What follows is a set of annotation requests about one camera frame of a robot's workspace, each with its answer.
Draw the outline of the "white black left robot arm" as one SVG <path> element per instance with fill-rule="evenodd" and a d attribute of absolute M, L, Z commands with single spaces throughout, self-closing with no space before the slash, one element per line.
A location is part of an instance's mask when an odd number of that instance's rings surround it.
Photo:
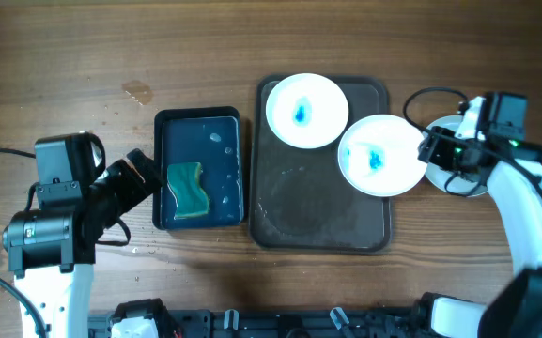
<path fill-rule="evenodd" d="M 86 337 L 96 248 L 163 184 L 154 160 L 140 149 L 107 165 L 89 132 L 35 143 L 38 208 L 16 213 L 2 234 L 15 290 L 21 295 L 23 336 Z"/>

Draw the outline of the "white plate blue stain front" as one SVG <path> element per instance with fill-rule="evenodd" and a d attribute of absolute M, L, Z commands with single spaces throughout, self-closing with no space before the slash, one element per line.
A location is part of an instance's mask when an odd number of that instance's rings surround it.
<path fill-rule="evenodd" d="M 455 137 L 462 122 L 462 116 L 449 115 L 435 120 L 427 128 L 440 128 L 443 135 Z M 455 146 L 453 155 L 452 162 L 446 161 L 442 166 L 430 162 L 426 168 L 426 178 L 443 192 L 468 197 L 486 193 L 488 188 L 481 183 L 481 175 L 472 164 L 467 148 Z"/>

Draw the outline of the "green yellow sponge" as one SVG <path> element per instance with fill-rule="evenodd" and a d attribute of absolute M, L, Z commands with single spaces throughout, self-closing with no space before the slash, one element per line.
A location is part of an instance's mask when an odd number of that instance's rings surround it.
<path fill-rule="evenodd" d="M 168 166 L 166 180 L 176 201 L 176 220 L 197 218 L 209 213 L 209 196 L 200 182 L 202 173 L 200 162 L 182 162 Z"/>

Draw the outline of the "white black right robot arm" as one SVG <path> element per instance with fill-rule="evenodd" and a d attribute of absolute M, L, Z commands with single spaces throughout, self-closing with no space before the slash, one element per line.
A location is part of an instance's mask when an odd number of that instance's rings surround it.
<path fill-rule="evenodd" d="M 500 212 L 515 276 L 489 305 L 445 296 L 430 303 L 428 329 L 442 337 L 542 337 L 542 147 L 522 127 L 434 127 L 421 161 L 469 174 Z"/>

